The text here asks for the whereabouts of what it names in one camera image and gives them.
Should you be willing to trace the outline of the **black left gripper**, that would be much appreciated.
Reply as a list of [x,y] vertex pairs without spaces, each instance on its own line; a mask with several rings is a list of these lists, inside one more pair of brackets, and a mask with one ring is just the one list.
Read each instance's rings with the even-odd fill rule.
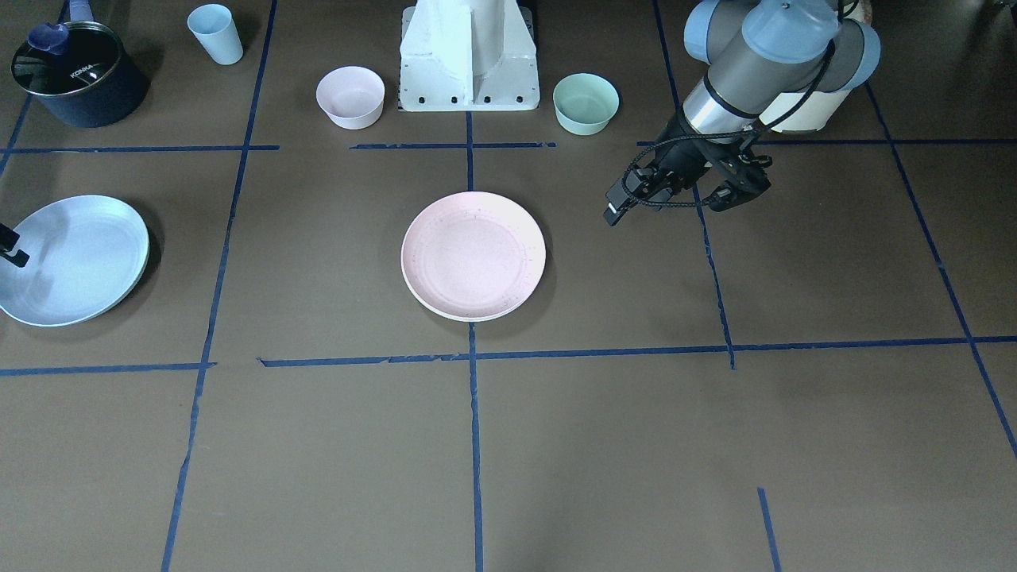
[[767,169],[769,156],[757,156],[752,145],[760,129],[749,126],[719,140],[696,133],[684,119],[671,119],[654,140],[652,159],[652,207],[692,207],[672,199],[698,183],[709,170],[722,177],[719,186],[698,201],[712,211],[726,211],[759,198],[771,188]]

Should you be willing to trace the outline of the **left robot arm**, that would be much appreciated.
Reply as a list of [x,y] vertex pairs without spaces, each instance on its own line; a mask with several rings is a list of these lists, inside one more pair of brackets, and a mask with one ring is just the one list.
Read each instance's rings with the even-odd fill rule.
[[882,55],[878,33],[842,16],[837,1],[702,1],[687,18],[684,46],[708,68],[659,135],[639,191],[664,203],[713,168],[723,184],[704,203],[715,211],[770,187],[768,159],[752,145],[780,95],[851,91]]

